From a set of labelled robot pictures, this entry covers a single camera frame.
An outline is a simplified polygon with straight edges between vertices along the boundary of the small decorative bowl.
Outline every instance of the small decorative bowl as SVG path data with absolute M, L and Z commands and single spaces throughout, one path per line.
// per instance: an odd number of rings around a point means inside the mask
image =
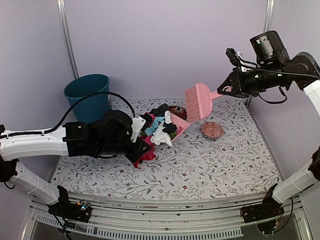
M 169 106 L 169 111 L 183 120 L 187 119 L 187 111 L 182 106 Z
M 215 141 L 223 135 L 224 130 L 218 123 L 207 121 L 201 125 L 201 132 L 207 139 Z

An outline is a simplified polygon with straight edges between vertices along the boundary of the blue bucket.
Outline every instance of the blue bucket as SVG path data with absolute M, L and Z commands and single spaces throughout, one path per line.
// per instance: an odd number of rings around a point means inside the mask
M 72 106 L 87 95 L 97 92 L 109 92 L 109 82 L 109 78 L 102 74 L 82 76 L 65 87 L 64 96 Z M 101 94 L 80 102 L 73 109 L 73 113 L 78 122 L 88 124 L 101 119 L 105 112 L 110 109 L 109 95 Z

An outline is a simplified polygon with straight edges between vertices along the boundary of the floral tablecloth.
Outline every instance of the floral tablecloth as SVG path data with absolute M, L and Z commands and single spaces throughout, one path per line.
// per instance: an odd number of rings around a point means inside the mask
M 183 100 L 130 100 L 137 114 L 160 104 L 184 106 Z M 113 109 L 132 116 L 120 100 Z M 200 126 L 223 127 L 216 141 L 203 137 Z M 193 123 L 173 146 L 155 146 L 155 160 L 139 168 L 124 156 L 94 159 L 61 157 L 52 183 L 74 193 L 145 200 L 225 198 L 265 192 L 280 180 L 275 163 L 247 108 L 239 100 L 213 102 L 212 114 Z

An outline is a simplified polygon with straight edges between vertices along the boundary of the pile of clothes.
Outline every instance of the pile of clothes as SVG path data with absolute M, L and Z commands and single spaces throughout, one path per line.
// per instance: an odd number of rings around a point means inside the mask
M 143 160 L 153 160 L 156 157 L 154 154 L 155 145 L 165 143 L 172 146 L 171 140 L 175 138 L 179 131 L 171 121 L 171 112 L 169 111 L 169 106 L 165 103 L 150 112 L 146 112 L 145 115 L 149 115 L 151 121 L 148 128 L 140 132 L 140 138 L 150 145 L 151 149 L 134 163 L 135 168 L 138 168 L 138 164 Z

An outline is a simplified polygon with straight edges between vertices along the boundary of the lavender wall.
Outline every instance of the lavender wall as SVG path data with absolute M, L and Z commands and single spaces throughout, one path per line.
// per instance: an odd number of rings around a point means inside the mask
M 263 28 L 267 1 L 69 0 L 66 12 L 81 76 L 102 73 L 127 98 L 183 98 L 212 91 L 232 65 L 226 48 L 254 59 L 249 39 Z
M 278 31 L 290 57 L 305 51 L 320 63 L 320 1 L 275 1 L 272 29 Z M 279 100 L 277 89 L 268 89 L 263 96 Z M 284 178 L 301 168 L 320 144 L 320 120 L 304 93 L 293 84 L 288 101 L 270 105 L 254 99 L 251 112 L 275 158 Z M 301 194 L 314 239 L 320 237 L 320 185 Z
M 68 102 L 64 86 L 72 77 L 54 0 L 1 1 L 0 124 L 10 130 L 48 128 Z M 57 157 L 22 159 L 48 179 Z M 0 184 L 0 239 L 21 238 L 31 196 Z

